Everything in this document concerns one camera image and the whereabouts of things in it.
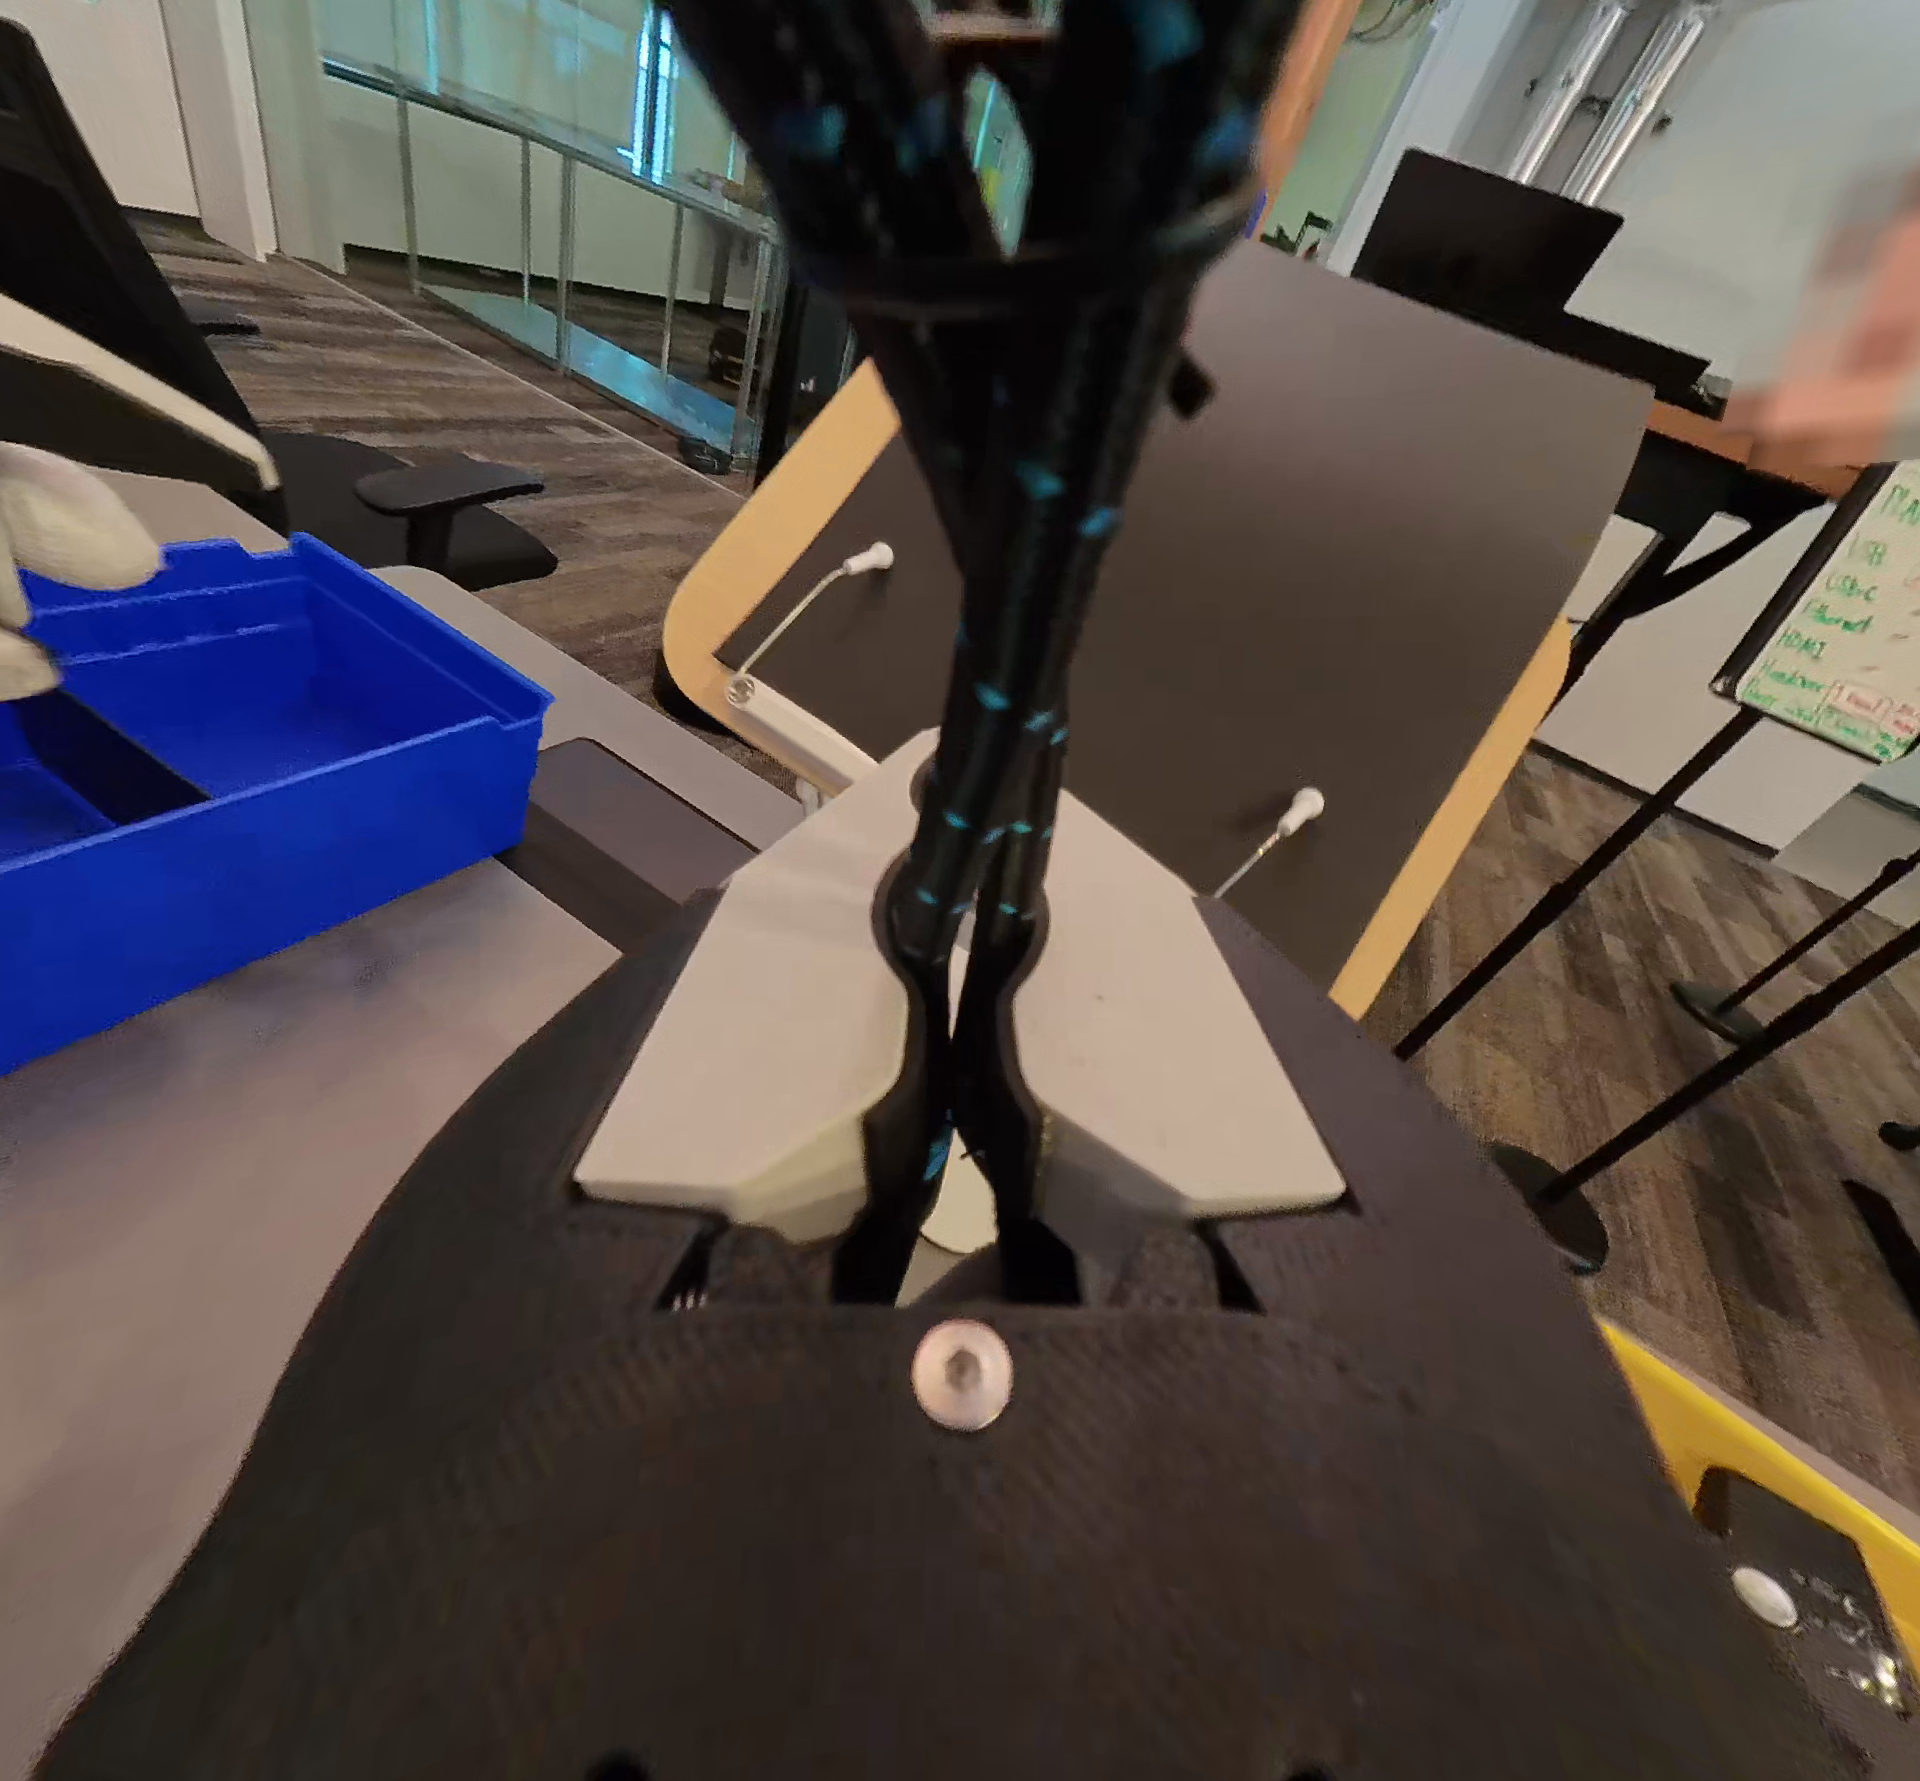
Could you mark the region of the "silver pipe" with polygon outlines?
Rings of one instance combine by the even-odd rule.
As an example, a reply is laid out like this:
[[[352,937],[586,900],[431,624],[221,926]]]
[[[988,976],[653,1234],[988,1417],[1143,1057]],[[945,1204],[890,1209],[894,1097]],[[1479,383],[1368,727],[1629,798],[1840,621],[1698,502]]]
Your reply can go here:
[[[1617,178],[1635,143],[1650,130],[1667,87],[1691,51],[1704,38],[1711,23],[1729,0],[1671,0],[1663,9],[1639,57],[1627,74],[1622,87],[1600,117],[1592,140],[1570,166],[1565,192],[1580,205],[1595,205]]]
[[[1585,0],[1549,71],[1537,81],[1522,132],[1503,166],[1506,178],[1537,184],[1593,76],[1641,0]]]

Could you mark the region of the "black monitor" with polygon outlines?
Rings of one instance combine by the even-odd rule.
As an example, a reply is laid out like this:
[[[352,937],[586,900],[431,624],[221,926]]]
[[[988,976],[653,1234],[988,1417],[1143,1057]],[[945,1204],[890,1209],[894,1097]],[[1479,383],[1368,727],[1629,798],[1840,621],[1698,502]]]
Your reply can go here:
[[[1625,219],[1407,149],[1347,274],[1489,326],[1561,314]]]

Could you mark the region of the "white tablet stand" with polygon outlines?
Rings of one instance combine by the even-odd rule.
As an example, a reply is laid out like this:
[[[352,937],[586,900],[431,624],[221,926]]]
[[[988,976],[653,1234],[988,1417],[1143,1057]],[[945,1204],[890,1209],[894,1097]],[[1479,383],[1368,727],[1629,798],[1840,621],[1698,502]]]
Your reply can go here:
[[[875,367],[865,362],[708,546],[662,621],[662,663],[678,688],[824,799],[868,775],[874,754],[776,688],[737,695],[720,648],[829,527],[896,431],[891,401]],[[1331,980],[1331,1002],[1353,1021],[1392,976],[1562,688],[1568,664],[1570,624],[1556,619]]]

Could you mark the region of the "yellow plastic bin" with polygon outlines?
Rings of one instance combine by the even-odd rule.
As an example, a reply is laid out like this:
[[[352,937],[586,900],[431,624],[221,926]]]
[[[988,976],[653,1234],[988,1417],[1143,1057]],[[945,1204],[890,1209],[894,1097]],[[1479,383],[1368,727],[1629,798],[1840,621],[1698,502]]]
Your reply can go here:
[[[1777,1424],[1742,1410],[1716,1387],[1700,1383],[1686,1370],[1657,1358],[1620,1327],[1604,1322],[1601,1335],[1606,1335],[1627,1383],[1632,1387],[1667,1477],[1690,1512],[1703,1475],[1713,1466],[1722,1466],[1762,1482],[1796,1507],[1811,1512],[1818,1519],[1841,1530],[1864,1554],[1890,1610],[1893,1624],[1915,1661],[1917,1680],[1915,1509],[1896,1503],[1882,1491],[1828,1456],[1820,1456]],[[1730,1583],[1724,1550],[1714,1535],[1713,1539]]]

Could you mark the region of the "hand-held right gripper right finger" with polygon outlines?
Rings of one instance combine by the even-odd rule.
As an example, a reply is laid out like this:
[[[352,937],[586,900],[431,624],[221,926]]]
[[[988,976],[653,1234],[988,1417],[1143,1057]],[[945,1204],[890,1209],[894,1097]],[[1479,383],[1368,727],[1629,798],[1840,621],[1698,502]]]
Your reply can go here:
[[[1067,792],[1042,899],[1037,946],[998,1014],[1013,1079],[960,1121],[977,1167],[1013,1121],[1040,1143],[1046,1222],[1337,1204],[1345,1177],[1187,881]]]

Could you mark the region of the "blue plastic bin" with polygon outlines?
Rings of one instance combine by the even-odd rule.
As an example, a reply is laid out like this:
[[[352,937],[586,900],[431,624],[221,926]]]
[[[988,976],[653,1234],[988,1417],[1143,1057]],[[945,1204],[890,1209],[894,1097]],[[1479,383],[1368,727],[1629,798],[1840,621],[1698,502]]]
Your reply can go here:
[[[4,1073],[518,842],[552,695],[333,548],[22,586],[57,688],[210,799],[108,826],[4,716]]]

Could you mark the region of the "glass railing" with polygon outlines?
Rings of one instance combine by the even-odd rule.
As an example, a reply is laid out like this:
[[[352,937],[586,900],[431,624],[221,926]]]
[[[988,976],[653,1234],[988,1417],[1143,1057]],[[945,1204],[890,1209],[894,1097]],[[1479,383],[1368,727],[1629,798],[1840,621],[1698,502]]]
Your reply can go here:
[[[324,57],[343,246],[409,290],[666,431],[698,468],[761,451],[786,286],[771,221],[723,184],[468,90]]]

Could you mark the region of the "black bin divider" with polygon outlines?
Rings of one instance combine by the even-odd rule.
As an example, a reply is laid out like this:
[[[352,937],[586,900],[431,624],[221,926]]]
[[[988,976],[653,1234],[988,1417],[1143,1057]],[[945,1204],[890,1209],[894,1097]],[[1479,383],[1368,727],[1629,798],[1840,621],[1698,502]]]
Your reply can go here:
[[[22,757],[108,826],[148,822],[210,799],[205,788],[64,688],[4,703],[4,716],[17,727]]]

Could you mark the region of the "wooden column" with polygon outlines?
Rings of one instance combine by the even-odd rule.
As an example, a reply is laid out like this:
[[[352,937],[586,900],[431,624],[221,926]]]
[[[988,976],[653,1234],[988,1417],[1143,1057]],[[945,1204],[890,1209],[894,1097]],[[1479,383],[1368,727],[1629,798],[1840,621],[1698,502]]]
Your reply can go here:
[[[1392,106],[1408,40],[1356,40],[1395,0],[1309,0],[1261,127],[1260,215],[1249,231],[1297,237],[1312,215],[1339,221]]]

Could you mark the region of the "whiteboard with green writing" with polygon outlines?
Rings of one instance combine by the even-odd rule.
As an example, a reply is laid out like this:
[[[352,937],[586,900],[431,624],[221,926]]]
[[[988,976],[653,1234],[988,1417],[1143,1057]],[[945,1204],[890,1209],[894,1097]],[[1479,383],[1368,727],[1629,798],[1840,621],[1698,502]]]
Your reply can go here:
[[[1836,502],[1788,578],[1711,681],[1730,718],[1395,1043],[1418,1054],[1678,808],[1759,724],[1816,738],[1872,766],[1915,750],[1917,461],[1874,463]]]

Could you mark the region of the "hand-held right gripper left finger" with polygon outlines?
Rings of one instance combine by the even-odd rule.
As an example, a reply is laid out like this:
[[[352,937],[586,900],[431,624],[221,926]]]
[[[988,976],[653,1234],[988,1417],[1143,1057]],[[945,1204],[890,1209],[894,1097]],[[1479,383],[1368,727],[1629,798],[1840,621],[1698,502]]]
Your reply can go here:
[[[574,1170],[584,1194],[783,1237],[850,1224],[862,1120],[909,1031],[874,902],[936,740],[903,743],[727,879]]]

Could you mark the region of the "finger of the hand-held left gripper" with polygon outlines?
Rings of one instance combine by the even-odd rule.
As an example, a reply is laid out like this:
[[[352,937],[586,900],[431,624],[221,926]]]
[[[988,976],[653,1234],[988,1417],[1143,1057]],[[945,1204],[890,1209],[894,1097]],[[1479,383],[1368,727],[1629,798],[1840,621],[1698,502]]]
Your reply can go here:
[[[262,527],[288,529],[272,456],[249,428],[11,297],[1,297],[1,439],[196,482]]]

